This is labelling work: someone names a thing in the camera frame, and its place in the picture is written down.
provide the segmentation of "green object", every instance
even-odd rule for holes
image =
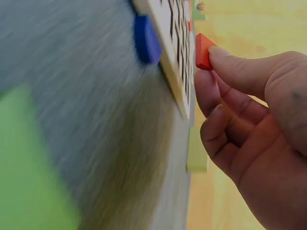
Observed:
[[[189,173],[205,173],[208,170],[208,154],[201,141],[201,132],[191,127],[189,132],[189,149],[187,171]]]
[[[0,96],[0,230],[77,230],[79,212],[48,160],[26,87]]]
[[[193,7],[192,7],[192,19],[193,20],[206,20],[207,16],[197,10],[197,4],[201,3],[200,0],[193,0]]]

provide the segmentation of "yellow background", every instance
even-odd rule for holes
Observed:
[[[307,54],[307,1],[200,0],[203,33],[230,53],[260,58],[289,50]],[[196,109],[195,126],[204,121]],[[207,174],[191,177],[188,230],[262,230],[234,184],[210,162]]]

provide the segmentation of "wooden board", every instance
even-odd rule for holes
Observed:
[[[194,36],[189,31],[185,0],[133,0],[139,14],[146,14],[162,45],[161,66],[184,118],[189,119],[194,70]]]

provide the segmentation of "black pattern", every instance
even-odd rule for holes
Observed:
[[[171,0],[168,0],[169,8],[171,10],[171,25],[170,25],[170,34],[171,34],[171,39],[173,40],[173,28],[174,28],[174,10],[172,7]]]
[[[185,14],[185,0],[168,0],[170,8],[170,37],[172,41],[177,41],[175,47],[177,55],[177,63],[181,80],[185,93],[187,96],[188,104],[190,100],[190,82],[193,72],[192,63],[190,61],[190,40],[189,40],[189,24],[186,20]],[[178,18],[174,17],[174,12],[178,12]]]

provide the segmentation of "orange block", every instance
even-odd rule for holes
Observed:
[[[208,51],[208,48],[211,46],[216,46],[216,44],[206,38],[203,34],[198,34],[196,36],[196,67],[203,70],[212,70]]]

